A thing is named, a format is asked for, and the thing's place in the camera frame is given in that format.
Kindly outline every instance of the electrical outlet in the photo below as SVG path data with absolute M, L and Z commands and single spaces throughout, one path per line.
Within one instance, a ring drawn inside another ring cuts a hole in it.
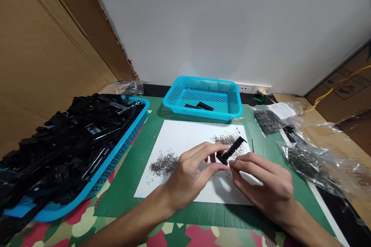
M 271 86 L 261 86 L 261 85 L 255 85 L 254 88 L 251 90 L 251 93 L 256 94 L 258 93 L 259 89 L 264 89 L 267 94 L 269 94 L 269 91 L 272 89 Z
M 237 84 L 240 89 L 240 93 L 251 93 L 255 85 L 249 84 Z

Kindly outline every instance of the white label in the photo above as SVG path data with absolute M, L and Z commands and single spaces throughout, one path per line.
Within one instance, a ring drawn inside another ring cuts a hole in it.
M 287 103 L 279 102 L 268 105 L 268 108 L 273 111 L 281 120 L 295 116 L 295 111 L 287 105 Z

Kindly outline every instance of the right hand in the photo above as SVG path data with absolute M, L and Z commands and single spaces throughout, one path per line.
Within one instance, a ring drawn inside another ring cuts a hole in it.
M 249 152 L 230 161 L 234 185 L 273 222 L 292 225 L 301 205 L 295 200 L 291 173 L 280 165 Z M 263 185 L 251 185 L 240 171 L 253 175 Z

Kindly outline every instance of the blue crate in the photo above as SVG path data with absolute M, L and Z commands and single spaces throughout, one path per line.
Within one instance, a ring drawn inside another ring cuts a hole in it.
M 35 221 L 50 222 L 59 219 L 73 209 L 75 209 L 83 200 L 94 197 L 102 188 L 112 171 L 115 169 L 117 163 L 120 161 L 135 135 L 137 135 L 139 129 L 148 118 L 148 108 L 150 102 L 144 98 L 130 97 L 131 101 L 140 100 L 145 104 L 144 109 L 140 112 L 135 121 L 131 124 L 130 128 L 107 156 L 105 161 L 99 167 L 97 172 L 93 175 L 91 180 L 86 184 L 85 188 L 80 194 L 69 204 L 60 205 L 54 202 L 48 203 L 34 218 Z M 14 217 L 23 217 L 35 204 L 30 197 L 23 197 L 22 200 L 10 210 L 4 210 L 3 214 Z
M 203 102 L 214 111 L 184 107 Z M 238 85 L 231 81 L 180 76 L 163 99 L 163 105 L 174 113 L 229 121 L 242 115 Z

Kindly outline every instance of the black plastic part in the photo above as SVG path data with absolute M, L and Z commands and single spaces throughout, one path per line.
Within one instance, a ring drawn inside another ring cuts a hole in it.
M 120 95 L 75 97 L 19 149 L 0 161 L 0 246 L 49 202 L 66 205 L 83 190 L 145 105 Z M 24 197 L 36 207 L 23 218 L 1 215 Z
M 233 143 L 233 145 L 223 154 L 216 153 L 216 158 L 219 159 L 224 165 L 228 165 L 228 158 L 231 157 L 232 154 L 241 146 L 243 142 L 246 142 L 244 138 L 241 136 L 237 138 L 237 140 Z
M 211 106 L 209 106 L 209 105 L 207 105 L 207 104 L 205 104 L 203 102 L 199 102 L 197 104 L 197 107 L 205 108 L 206 110 L 209 110 L 209 111 L 214 111 L 214 108 L 213 107 L 211 107 Z
M 196 107 L 196 106 L 189 105 L 189 104 L 184 105 L 184 107 L 193 108 L 193 109 L 201 109 L 200 107 Z

